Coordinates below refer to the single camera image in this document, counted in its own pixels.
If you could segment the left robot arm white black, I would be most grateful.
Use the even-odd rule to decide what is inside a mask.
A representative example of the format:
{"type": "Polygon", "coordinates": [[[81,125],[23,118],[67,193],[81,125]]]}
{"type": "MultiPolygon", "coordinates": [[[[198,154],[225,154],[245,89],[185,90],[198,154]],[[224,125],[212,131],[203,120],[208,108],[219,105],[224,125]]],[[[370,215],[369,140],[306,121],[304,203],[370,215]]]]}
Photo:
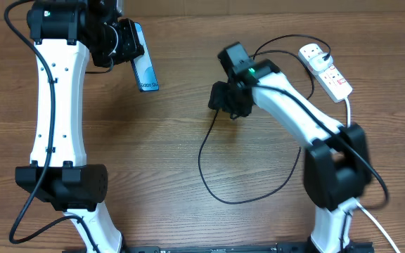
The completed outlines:
{"type": "Polygon", "coordinates": [[[38,69],[37,130],[16,183],[30,199],[50,203],[70,220],[86,252],[127,252],[105,204],[108,171],[89,164],[82,132],[84,78],[131,63],[140,91],[159,84],[141,25],[125,18],[123,0],[33,1],[27,12],[38,69]]]}

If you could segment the Galaxy S24+ smartphone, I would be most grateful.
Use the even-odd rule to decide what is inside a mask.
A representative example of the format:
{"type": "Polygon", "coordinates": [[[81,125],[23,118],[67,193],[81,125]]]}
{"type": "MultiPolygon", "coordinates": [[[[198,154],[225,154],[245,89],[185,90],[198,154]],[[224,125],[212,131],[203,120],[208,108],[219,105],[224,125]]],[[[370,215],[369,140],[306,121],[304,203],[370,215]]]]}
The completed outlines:
{"type": "Polygon", "coordinates": [[[142,45],[144,50],[142,55],[136,57],[131,62],[137,86],[140,92],[158,91],[160,87],[148,52],[143,29],[137,22],[135,22],[135,28],[139,37],[140,45],[142,45]]]}

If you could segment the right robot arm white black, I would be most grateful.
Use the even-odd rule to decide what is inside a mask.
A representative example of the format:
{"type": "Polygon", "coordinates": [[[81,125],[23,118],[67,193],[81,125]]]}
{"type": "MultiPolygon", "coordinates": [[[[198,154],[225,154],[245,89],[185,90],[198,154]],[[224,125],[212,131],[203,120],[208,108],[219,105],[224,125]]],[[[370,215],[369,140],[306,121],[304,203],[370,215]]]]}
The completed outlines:
{"type": "Polygon", "coordinates": [[[345,127],[296,91],[270,60],[256,63],[241,43],[218,59],[228,77],[213,85],[209,108],[231,118],[247,117],[252,106],[267,111],[304,150],[304,189],[316,206],[315,225],[304,242],[279,242],[277,252],[373,252],[370,242],[349,238],[352,214],[371,182],[364,130],[345,127]]]}

